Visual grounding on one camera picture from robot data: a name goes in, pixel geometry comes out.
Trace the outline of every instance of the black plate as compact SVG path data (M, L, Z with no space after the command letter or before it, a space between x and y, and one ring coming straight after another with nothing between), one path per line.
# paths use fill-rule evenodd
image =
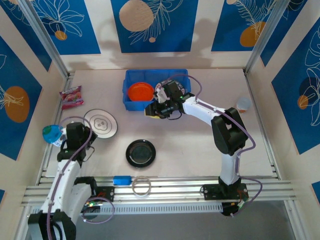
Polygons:
M156 158L156 149L147 140L139 139L130 143L125 151L126 160L136 168L145 168Z

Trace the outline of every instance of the snack bag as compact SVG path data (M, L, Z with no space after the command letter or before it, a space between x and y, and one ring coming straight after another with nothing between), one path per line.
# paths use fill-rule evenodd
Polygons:
M61 91L60 95L62 97L62 110L84 104L81 96L81 86L75 86L66 91Z

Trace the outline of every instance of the white robotic arm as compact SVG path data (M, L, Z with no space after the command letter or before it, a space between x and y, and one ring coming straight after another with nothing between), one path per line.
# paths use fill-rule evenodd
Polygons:
M238 111L232 107L223 109L210 105L192 93L183 94L174 80L162 85L155 95L158 101L145 108L146 116L170 119L174 111L179 111L200 119L212 128L215 146L222 153L222 167L218 184L203 185L204 199L246 201L247 197L243 200L239 195L239 192L246 192L245 196L248 196L247 187L238 175L238 164L239 152L245 147L248 136L243 131L245 126ZM226 206L222 214L229 216L238 209L236 201Z
M69 123L66 134L67 147L64 148L63 144L57 155L58 167L50 192L40 211L28 218L32 240L48 239L48 226L52 239L75 240L79 213L86 201L97 195L95 179L79 177L86 149L97 135L94 132L90 135L90 129L80 122Z
M205 107L204 105L210 106L215 110ZM212 127L212 119L214 119L214 117L220 116L220 114L217 113L217 110L219 110L220 112L225 112L224 108L212 106L204 101L201 101L200 99L196 100L195 96L186 99L182 106L185 114L192 115L202 120L203 122L210 125L210 127ZM241 151L241 148L239 148L233 155L222 153L220 178L227 185L234 184L239 179L236 173L236 160L239 151Z

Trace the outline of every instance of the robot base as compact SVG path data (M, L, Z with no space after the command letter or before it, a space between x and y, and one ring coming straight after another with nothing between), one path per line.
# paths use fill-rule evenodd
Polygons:
M218 184L205 184L202 186L201 192L204 195L204 200L230 200L230 202L222 203L222 214L225 216L238 212L239 203L245 202L249 198L247 185L241 183L241 178L233 184L226 185L219 177Z

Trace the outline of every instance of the white plate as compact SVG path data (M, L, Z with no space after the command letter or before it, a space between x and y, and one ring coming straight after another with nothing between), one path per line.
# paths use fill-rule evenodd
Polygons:
M92 130L100 139L111 138L117 133L117 121L105 110L92 109L84 115L84 118L90 122ZM84 122L84 125L89 127L89 124L86 121Z

